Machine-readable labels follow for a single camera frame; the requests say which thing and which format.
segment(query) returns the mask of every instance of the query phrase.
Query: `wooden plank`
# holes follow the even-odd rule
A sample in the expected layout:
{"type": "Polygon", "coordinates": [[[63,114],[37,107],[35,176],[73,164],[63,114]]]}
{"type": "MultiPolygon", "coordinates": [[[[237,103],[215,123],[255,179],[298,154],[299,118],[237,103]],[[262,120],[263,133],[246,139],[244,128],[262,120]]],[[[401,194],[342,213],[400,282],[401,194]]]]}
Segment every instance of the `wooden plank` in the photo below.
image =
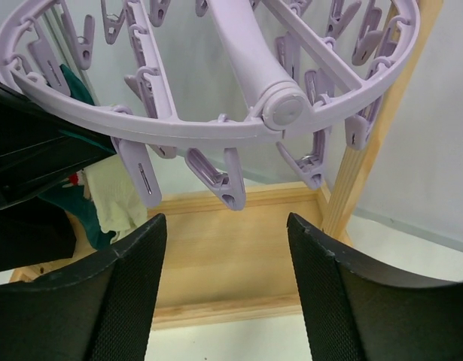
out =
{"type": "Polygon", "coordinates": [[[11,279],[8,282],[11,284],[12,282],[22,281],[23,280],[22,277],[23,277],[22,270],[20,268],[16,268],[12,272],[11,279]]]}
{"type": "Polygon", "coordinates": [[[200,326],[252,320],[264,317],[302,313],[297,294],[290,296],[213,302],[202,305],[158,308],[154,313],[153,329],[200,326]]]}
{"type": "MultiPolygon", "coordinates": [[[[318,190],[318,195],[316,199],[318,206],[320,207],[320,212],[322,215],[326,214],[327,212],[328,203],[330,202],[330,197],[331,197],[330,189],[328,188],[328,185],[326,183],[323,183],[320,190],[318,190]]],[[[343,230],[342,235],[336,239],[346,244],[347,246],[353,247],[352,240],[350,239],[349,234],[347,233],[346,229],[343,230]]]]}
{"type": "Polygon", "coordinates": [[[368,175],[397,113],[401,99],[404,97],[413,70],[419,61],[442,5],[443,0],[420,1],[421,26],[415,50],[404,71],[385,95],[368,146],[361,151],[346,148],[334,190],[331,193],[330,203],[321,225],[322,229],[334,238],[340,238],[343,234],[358,203],[368,175]]]}
{"type": "Polygon", "coordinates": [[[186,213],[179,196],[168,198],[150,211],[163,211],[169,230],[157,307],[295,294],[286,222],[296,212],[320,224],[317,194],[300,183],[252,187],[240,212],[208,193],[186,213]]]}

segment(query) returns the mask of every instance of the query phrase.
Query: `lavender plastic hanger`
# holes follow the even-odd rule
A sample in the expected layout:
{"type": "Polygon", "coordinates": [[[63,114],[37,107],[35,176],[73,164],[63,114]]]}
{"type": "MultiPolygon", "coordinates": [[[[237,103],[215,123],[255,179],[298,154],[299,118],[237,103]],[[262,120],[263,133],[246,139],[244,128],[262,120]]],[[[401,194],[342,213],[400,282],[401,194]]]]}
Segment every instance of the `lavender plastic hanger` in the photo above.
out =
{"type": "MultiPolygon", "coordinates": [[[[226,122],[225,114],[218,122],[226,122]]],[[[245,181],[242,175],[239,154],[236,148],[224,149],[224,164],[227,172],[217,170],[199,149],[188,149],[184,156],[189,169],[211,190],[229,209],[241,211],[246,203],[245,181]]]]}
{"type": "Polygon", "coordinates": [[[356,0],[346,8],[345,12],[343,12],[344,1],[345,0],[332,0],[331,2],[326,34],[334,39],[338,39],[343,33],[361,6],[361,0],[356,0]]]}
{"type": "MultiPolygon", "coordinates": [[[[27,49],[29,50],[32,58],[35,60],[35,64],[37,64],[38,68],[41,70],[47,82],[53,89],[66,96],[71,96],[71,90],[69,89],[69,85],[67,85],[67,81],[65,81],[64,74],[60,70],[60,64],[57,62],[56,56],[54,55],[41,26],[38,24],[38,21],[32,17],[28,17],[24,21],[29,21],[29,26],[34,26],[35,33],[38,36],[37,40],[27,44],[27,49]]],[[[30,67],[28,63],[25,64],[23,62],[23,64],[27,68],[30,67]]]]}
{"type": "Polygon", "coordinates": [[[56,0],[56,4],[62,6],[63,13],[61,15],[62,24],[64,25],[64,36],[67,37],[71,44],[72,58],[79,68],[87,70],[90,68],[93,57],[94,31],[96,29],[96,21],[92,15],[86,15],[84,19],[84,35],[78,36],[72,16],[69,13],[65,0],[56,0]]]}
{"type": "Polygon", "coordinates": [[[105,42],[112,45],[116,42],[117,36],[119,36],[124,20],[126,19],[124,16],[124,9],[120,11],[119,16],[116,14],[108,14],[106,0],[101,0],[101,9],[105,42]]]}
{"type": "MultiPolygon", "coordinates": [[[[387,59],[387,57],[391,56],[397,47],[397,42],[392,39],[395,24],[397,22],[405,21],[406,20],[402,17],[394,17],[388,23],[382,37],[382,43],[376,52],[376,58],[370,66],[367,79],[372,78],[372,76],[378,72],[381,65],[387,68],[391,67],[392,63],[387,59]]],[[[365,148],[368,138],[373,130],[373,125],[376,122],[379,110],[382,106],[382,101],[383,96],[380,96],[377,100],[369,104],[357,114],[345,119],[345,137],[346,144],[349,147],[356,150],[362,150],[365,148]]]]}
{"type": "MultiPolygon", "coordinates": [[[[133,114],[128,107],[122,105],[112,110],[117,113],[133,114]]],[[[148,208],[157,207],[161,203],[163,196],[149,158],[148,150],[146,149],[146,144],[115,137],[111,137],[111,141],[129,176],[133,180],[134,187],[142,203],[148,208]]]]}
{"type": "MultiPolygon", "coordinates": [[[[308,70],[305,73],[305,86],[306,94],[312,104],[318,100],[327,102],[330,97],[334,97],[334,83],[322,69],[308,70]]],[[[298,160],[291,156],[283,143],[276,143],[278,151],[286,163],[312,190],[318,189],[323,184],[330,134],[331,127],[314,132],[312,152],[298,160]]]]}
{"type": "Polygon", "coordinates": [[[370,0],[361,23],[355,49],[353,50],[353,65],[359,66],[365,64],[376,47],[378,47],[383,35],[382,30],[377,30],[381,18],[382,9],[375,6],[375,0],[370,0]]]}
{"type": "Polygon", "coordinates": [[[171,0],[151,0],[149,21],[156,27],[163,25],[171,0]]]}

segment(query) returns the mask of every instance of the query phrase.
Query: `wooden post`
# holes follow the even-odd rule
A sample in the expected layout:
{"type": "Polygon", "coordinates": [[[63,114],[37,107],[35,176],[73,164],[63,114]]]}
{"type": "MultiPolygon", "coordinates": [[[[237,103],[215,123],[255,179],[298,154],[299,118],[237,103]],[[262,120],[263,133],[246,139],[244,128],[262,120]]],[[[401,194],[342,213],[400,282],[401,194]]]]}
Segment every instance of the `wooden post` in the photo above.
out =
{"type": "MultiPolygon", "coordinates": [[[[336,239],[340,239],[342,236],[346,224],[358,203],[376,156],[388,133],[391,122],[395,118],[398,106],[404,97],[413,70],[419,61],[442,5],[443,0],[420,0],[421,26],[415,50],[400,77],[385,94],[382,109],[376,120],[368,146],[360,151],[349,147],[346,148],[321,225],[327,234],[336,239]]],[[[394,12],[395,9],[392,5],[388,17],[390,18],[394,12]]]]}

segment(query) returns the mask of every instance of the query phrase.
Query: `wooden frame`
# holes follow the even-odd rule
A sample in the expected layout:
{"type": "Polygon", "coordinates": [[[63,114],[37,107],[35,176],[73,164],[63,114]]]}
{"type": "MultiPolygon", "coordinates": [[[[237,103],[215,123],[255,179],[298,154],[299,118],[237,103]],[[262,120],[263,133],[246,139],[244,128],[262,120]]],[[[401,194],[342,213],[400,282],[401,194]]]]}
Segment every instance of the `wooden frame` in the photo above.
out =
{"type": "MultiPolygon", "coordinates": [[[[421,0],[422,25],[407,67],[385,95],[368,147],[346,149],[330,194],[302,183],[248,188],[244,211],[224,208],[211,193],[167,196],[149,216],[164,213],[169,237],[153,327],[189,326],[301,312],[288,249],[290,212],[351,244],[346,224],[404,96],[443,0],[421,0]]],[[[394,13],[393,5],[389,11],[394,13]]],[[[93,252],[82,226],[69,217],[78,238],[75,255],[19,268],[11,281],[29,281],[93,252]]]]}

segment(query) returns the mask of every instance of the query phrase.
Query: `clothing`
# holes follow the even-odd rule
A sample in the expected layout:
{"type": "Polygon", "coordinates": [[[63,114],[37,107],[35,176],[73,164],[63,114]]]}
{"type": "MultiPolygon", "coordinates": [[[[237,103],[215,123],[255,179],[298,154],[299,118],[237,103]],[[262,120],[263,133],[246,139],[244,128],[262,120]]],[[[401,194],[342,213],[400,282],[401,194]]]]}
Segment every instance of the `clothing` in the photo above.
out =
{"type": "Polygon", "coordinates": [[[38,196],[76,216],[86,231],[87,240],[95,250],[101,250],[111,243],[115,232],[101,232],[95,205],[84,198],[84,187],[80,184],[62,182],[38,196]]]}
{"type": "Polygon", "coordinates": [[[103,232],[115,231],[121,239],[148,219],[126,168],[119,156],[111,156],[84,169],[90,195],[103,232]]]}

